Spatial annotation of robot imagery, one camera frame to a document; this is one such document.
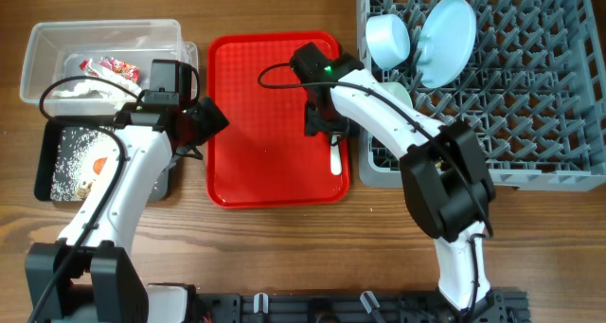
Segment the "white plastic spoon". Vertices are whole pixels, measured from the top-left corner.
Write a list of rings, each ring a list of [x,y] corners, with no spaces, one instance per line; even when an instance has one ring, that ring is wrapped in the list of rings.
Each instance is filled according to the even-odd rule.
[[[332,175],[339,176],[342,170],[338,136],[332,135],[330,137],[330,172]]]

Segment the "black rectangular tray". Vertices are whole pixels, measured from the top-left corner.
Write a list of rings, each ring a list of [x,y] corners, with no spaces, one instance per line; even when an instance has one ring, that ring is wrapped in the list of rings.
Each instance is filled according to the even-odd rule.
[[[79,127],[82,122],[99,125],[107,130],[111,128],[113,118],[111,116],[91,116],[91,117],[66,117],[66,121],[71,121],[71,126],[49,121],[45,125],[43,145],[34,185],[34,196],[40,201],[51,201],[51,177],[54,170],[54,164],[57,159],[58,143],[61,130],[65,127]]]

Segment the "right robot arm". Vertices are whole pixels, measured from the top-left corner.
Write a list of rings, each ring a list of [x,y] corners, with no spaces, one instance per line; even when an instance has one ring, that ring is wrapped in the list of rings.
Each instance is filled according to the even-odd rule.
[[[409,214],[435,242],[438,290],[459,316],[477,317],[490,292],[482,241],[492,234],[495,186],[473,129],[414,110],[348,54],[331,60],[308,43],[289,66],[329,132],[353,121],[398,158]]]

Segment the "white rice grains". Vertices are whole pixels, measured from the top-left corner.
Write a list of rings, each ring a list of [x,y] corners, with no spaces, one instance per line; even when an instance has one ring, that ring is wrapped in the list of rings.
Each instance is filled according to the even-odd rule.
[[[116,143],[108,135],[79,127],[63,128],[51,177],[50,200],[84,201],[75,195],[76,188],[83,181],[96,183],[99,175],[93,172],[94,162],[116,152]]]

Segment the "red serving tray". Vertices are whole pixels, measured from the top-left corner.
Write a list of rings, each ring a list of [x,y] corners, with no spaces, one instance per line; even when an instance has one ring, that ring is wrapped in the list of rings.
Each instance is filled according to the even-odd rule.
[[[207,93],[229,121],[207,144],[206,191],[218,206],[322,205],[348,193],[348,144],[335,174],[327,136],[304,134],[307,94],[286,63],[307,43],[339,54],[322,30],[225,35],[210,45]]]

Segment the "white napkin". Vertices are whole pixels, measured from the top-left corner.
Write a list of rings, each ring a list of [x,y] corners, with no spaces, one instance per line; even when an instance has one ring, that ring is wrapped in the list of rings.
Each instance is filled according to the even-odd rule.
[[[98,65],[99,77],[87,75],[87,79],[80,81],[70,81],[63,90],[53,91],[51,95],[56,98],[96,98],[110,100],[129,100],[134,99],[142,91],[139,83],[126,81],[118,74],[115,74],[102,66]]]

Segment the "brown mushroom piece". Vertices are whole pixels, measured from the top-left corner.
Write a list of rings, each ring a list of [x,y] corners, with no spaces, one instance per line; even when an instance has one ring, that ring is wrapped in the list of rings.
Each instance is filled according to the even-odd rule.
[[[95,183],[94,180],[92,180],[92,181],[83,181],[82,184],[79,185],[76,188],[75,195],[78,198],[80,198],[82,200],[85,200],[89,196],[89,194],[90,194],[90,192],[92,190],[92,186],[94,185],[94,183]]]

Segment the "red snack wrapper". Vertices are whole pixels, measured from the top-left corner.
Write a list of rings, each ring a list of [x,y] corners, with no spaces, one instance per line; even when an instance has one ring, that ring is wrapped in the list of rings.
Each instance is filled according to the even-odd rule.
[[[139,83],[140,68],[134,64],[125,63],[113,57],[102,57],[98,62],[95,62],[93,59],[87,59],[80,63],[79,68],[87,75],[99,77],[100,72],[98,65],[115,74],[118,74],[126,81]]]

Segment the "grey dishwasher rack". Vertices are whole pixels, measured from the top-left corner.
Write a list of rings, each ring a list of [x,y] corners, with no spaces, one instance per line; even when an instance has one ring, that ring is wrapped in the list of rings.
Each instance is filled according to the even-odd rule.
[[[356,0],[358,28],[395,14],[417,39],[442,0]],[[478,24],[468,65],[426,87],[412,55],[376,69],[413,107],[475,130],[493,182],[520,190],[589,191],[605,182],[605,61],[591,0],[466,0]]]

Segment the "green bowl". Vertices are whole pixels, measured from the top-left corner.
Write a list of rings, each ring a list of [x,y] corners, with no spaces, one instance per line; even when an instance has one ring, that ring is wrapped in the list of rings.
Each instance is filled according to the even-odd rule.
[[[382,82],[381,86],[388,91],[390,94],[392,94],[394,97],[398,98],[401,102],[403,102],[404,104],[406,104],[408,107],[413,108],[413,102],[412,99],[408,93],[408,91],[405,89],[405,87],[398,83],[398,82]]]

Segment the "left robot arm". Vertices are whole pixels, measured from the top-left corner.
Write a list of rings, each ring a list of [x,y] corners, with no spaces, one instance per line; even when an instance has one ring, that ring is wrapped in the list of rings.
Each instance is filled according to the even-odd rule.
[[[199,146],[229,121],[201,98],[197,69],[151,64],[151,84],[110,123],[49,116],[64,127],[106,135],[115,148],[80,211],[53,243],[27,253],[32,322],[209,322],[193,285],[144,285],[131,261],[134,234],[155,181],[174,157],[201,159]]]

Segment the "clear plastic waste bin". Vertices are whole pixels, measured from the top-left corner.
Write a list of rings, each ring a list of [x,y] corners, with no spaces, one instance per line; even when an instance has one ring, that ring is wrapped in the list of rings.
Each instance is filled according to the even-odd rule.
[[[178,60],[198,67],[198,49],[182,38],[173,19],[102,20],[39,23],[31,31],[22,69],[20,98],[37,106],[43,91],[53,82],[82,76],[86,61],[100,66],[103,60],[131,64],[140,71],[135,93],[150,87],[152,61]],[[85,93],[78,81],[55,88],[45,99],[52,116],[112,116],[133,98],[105,83],[101,93]]]

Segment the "light blue plate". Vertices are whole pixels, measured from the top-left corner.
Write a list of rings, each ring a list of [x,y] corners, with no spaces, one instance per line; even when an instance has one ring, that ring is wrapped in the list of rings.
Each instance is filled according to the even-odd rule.
[[[472,55],[477,22],[466,0],[441,0],[422,27],[417,71],[421,84],[437,89],[454,81]]]

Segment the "orange carrot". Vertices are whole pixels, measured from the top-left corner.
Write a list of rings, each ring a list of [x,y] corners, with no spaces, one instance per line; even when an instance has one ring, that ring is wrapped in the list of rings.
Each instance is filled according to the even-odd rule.
[[[94,164],[93,164],[93,172],[96,175],[100,175],[105,164],[106,164],[107,158],[106,157],[101,157],[99,159],[97,159]]]

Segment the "light blue bowl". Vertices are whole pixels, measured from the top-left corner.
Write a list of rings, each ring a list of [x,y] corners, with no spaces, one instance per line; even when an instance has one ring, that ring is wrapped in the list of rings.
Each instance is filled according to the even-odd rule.
[[[411,44],[403,20],[395,14],[369,18],[365,36],[371,58],[381,69],[392,69],[410,55]]]

